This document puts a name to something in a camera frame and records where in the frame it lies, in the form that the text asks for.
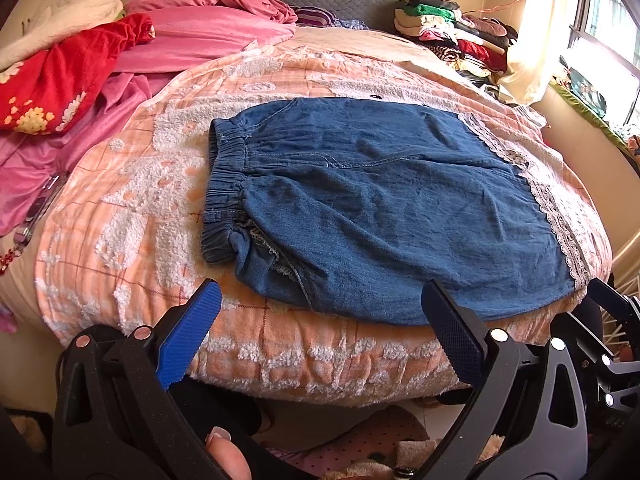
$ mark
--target metal screw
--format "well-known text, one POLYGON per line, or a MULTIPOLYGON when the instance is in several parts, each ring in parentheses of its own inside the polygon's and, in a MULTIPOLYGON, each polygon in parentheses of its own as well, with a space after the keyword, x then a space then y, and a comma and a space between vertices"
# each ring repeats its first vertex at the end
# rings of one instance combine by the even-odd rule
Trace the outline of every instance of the metal screw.
POLYGON ((562 339, 560 339, 559 337, 551 338, 551 346, 556 350, 564 350, 566 348, 564 341, 562 341, 562 339))
POLYGON ((148 326, 139 326, 133 333, 133 337, 136 339, 147 339, 151 335, 151 329, 148 326))
POLYGON ((494 328, 491 330, 491 337, 500 343, 504 343, 509 338, 509 334, 501 328, 494 328))
POLYGON ((89 344, 89 341, 91 341, 91 338, 89 336, 81 335, 78 339, 76 339, 76 346, 78 348, 84 348, 89 344))

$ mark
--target white curtain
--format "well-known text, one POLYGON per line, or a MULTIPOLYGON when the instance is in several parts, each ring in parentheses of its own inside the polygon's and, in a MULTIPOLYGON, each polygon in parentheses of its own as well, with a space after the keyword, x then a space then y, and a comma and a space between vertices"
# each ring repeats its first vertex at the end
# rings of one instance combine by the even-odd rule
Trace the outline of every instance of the white curtain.
POLYGON ((509 73, 499 81, 507 98, 523 105, 542 99, 567 48, 577 5, 578 0, 526 0, 518 41, 507 54, 509 73))

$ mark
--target green clothing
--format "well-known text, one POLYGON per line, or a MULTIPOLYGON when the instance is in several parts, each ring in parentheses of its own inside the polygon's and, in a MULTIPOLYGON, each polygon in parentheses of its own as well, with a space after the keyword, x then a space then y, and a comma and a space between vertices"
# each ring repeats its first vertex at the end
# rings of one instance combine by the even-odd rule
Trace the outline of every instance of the green clothing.
POLYGON ((441 9, 440 7, 433 7, 430 5, 420 4, 415 7, 405 6, 402 8, 409 16, 423 16, 425 14, 432 14, 433 16, 442 16, 448 22, 454 22, 456 17, 453 12, 447 9, 441 9))

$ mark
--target window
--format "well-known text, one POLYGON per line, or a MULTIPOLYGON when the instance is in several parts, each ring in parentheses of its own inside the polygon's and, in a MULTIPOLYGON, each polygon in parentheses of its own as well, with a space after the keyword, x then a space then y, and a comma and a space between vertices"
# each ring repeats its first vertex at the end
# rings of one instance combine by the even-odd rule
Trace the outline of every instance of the window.
POLYGON ((624 1, 581 0, 564 58, 604 97, 604 120, 640 134, 640 29, 624 1))

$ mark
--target keychain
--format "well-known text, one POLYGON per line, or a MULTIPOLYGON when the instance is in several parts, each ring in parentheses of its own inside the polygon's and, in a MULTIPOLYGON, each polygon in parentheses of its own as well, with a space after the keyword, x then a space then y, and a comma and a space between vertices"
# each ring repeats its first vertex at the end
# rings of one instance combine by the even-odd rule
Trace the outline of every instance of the keychain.
POLYGON ((29 245, 36 223, 47 212, 51 202, 60 192, 69 177, 68 171, 61 171, 50 176, 44 183, 36 200, 27 211, 27 216, 14 234, 14 246, 6 254, 0 256, 0 276, 9 268, 9 264, 24 252, 29 245))

